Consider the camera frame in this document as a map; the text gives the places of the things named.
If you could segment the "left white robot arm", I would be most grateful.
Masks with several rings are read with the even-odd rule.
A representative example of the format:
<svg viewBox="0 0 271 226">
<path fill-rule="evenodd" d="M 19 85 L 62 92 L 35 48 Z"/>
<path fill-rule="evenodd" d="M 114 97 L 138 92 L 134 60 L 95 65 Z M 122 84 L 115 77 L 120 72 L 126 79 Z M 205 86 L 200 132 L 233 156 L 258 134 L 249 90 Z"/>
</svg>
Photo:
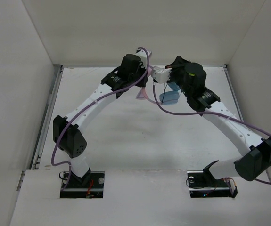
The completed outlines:
<svg viewBox="0 0 271 226">
<path fill-rule="evenodd" d="M 131 87 L 146 85 L 150 56 L 151 52 L 142 48 L 135 54 L 125 55 L 121 65 L 101 80 L 88 99 L 65 117 L 58 115 L 53 120 L 54 150 L 60 149 L 68 154 L 68 179 L 74 179 L 78 186 L 86 186 L 91 174 L 85 156 L 87 141 L 83 133 L 86 127 L 108 104 Z"/>
</svg>

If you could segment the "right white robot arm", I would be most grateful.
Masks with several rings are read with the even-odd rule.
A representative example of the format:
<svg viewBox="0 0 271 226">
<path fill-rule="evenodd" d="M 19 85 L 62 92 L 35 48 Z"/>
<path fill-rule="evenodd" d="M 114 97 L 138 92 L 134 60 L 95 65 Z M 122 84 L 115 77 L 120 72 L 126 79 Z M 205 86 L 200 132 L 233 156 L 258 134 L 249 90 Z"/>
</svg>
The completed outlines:
<svg viewBox="0 0 271 226">
<path fill-rule="evenodd" d="M 205 166 L 203 181 L 207 185 L 212 186 L 227 177 L 254 181 L 271 166 L 271 135 L 260 136 L 256 133 L 257 128 L 239 120 L 228 110 L 220 97 L 205 85 L 207 73 L 202 65 L 177 56 L 164 67 L 161 77 L 186 97 L 193 115 L 212 123 L 240 153 L 240 158 L 215 160 Z"/>
</svg>

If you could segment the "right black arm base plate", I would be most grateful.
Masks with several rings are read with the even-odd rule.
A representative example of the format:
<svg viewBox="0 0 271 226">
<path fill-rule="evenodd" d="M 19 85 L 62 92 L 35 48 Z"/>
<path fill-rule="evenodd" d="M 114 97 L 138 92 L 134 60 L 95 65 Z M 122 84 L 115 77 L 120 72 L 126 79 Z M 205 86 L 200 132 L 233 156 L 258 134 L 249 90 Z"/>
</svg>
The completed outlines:
<svg viewBox="0 0 271 226">
<path fill-rule="evenodd" d="M 234 179 L 214 179 L 203 171 L 188 171 L 186 185 L 191 198 L 235 198 L 238 194 Z"/>
</svg>

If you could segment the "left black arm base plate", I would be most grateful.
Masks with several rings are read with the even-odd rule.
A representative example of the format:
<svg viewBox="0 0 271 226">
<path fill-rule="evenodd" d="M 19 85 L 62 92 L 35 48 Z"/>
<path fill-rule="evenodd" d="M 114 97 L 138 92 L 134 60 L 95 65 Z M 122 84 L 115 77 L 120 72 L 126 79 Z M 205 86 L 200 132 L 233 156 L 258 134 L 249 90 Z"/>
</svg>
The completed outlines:
<svg viewBox="0 0 271 226">
<path fill-rule="evenodd" d="M 78 178 L 71 173 L 68 179 L 69 172 L 63 171 L 59 173 L 59 178 L 62 180 L 60 195 L 62 199 L 96 199 L 103 198 L 105 172 L 92 171 L 85 175 L 85 179 Z"/>
</svg>

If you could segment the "left metal table rail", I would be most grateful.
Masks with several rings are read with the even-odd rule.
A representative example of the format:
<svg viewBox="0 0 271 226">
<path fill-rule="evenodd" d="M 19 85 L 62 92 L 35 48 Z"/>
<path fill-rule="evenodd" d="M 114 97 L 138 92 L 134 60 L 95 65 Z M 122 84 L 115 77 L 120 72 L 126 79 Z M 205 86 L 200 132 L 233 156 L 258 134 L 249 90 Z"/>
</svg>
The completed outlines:
<svg viewBox="0 0 271 226">
<path fill-rule="evenodd" d="M 49 124 L 51 121 L 53 109 L 55 106 L 58 89 L 60 86 L 60 81 L 63 74 L 63 66 L 59 64 L 53 65 L 54 67 L 54 75 L 51 83 L 51 87 L 49 89 L 48 99 L 45 105 L 45 109 L 43 112 L 42 121 L 39 128 L 39 133 L 36 139 L 35 147 L 31 156 L 31 160 L 29 166 L 27 167 L 28 170 L 37 170 L 38 165 L 40 164 L 43 148 L 45 145 Z"/>
</svg>

